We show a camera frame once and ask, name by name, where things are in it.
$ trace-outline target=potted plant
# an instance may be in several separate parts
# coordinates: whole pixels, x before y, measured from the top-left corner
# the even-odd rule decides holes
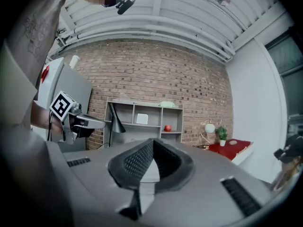
[[[227,139],[227,130],[221,126],[218,129],[216,129],[216,133],[218,133],[218,135],[219,135],[220,146],[225,146],[226,139]]]

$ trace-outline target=brick wall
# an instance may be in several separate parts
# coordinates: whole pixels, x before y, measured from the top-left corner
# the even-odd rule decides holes
[[[184,106],[183,142],[203,143],[201,123],[225,125],[232,135],[232,94],[224,66],[186,48],[149,40],[109,40],[70,49],[58,57],[80,57],[78,73],[93,83],[89,114],[104,119],[108,96],[126,94],[142,101],[172,101]],[[208,135],[211,142],[215,136]],[[103,131],[87,148],[103,143]]]

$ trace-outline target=red tablecloth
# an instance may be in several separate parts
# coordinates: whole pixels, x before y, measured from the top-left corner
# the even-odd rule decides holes
[[[235,140],[237,141],[237,144],[235,145],[230,145],[229,142],[231,140]],[[209,150],[215,153],[218,153],[222,156],[225,156],[227,158],[229,158],[229,160],[233,160],[237,153],[240,153],[241,151],[243,151],[245,149],[245,147],[248,147],[251,145],[250,141],[243,141],[243,140],[236,140],[236,139],[231,139],[231,140],[227,140],[225,146],[220,146],[219,143],[217,144],[213,144],[209,146]]]

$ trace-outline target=white wall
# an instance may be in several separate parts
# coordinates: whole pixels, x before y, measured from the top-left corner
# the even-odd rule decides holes
[[[233,97],[233,138],[253,141],[254,152],[240,167],[272,182],[280,170],[273,153],[286,139],[283,85],[269,53],[252,39],[226,64]]]

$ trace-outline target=white globe lamp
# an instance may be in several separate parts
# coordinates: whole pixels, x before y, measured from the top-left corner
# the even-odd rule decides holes
[[[214,133],[214,130],[215,130],[215,126],[212,123],[208,123],[205,126],[205,132],[208,134]]]

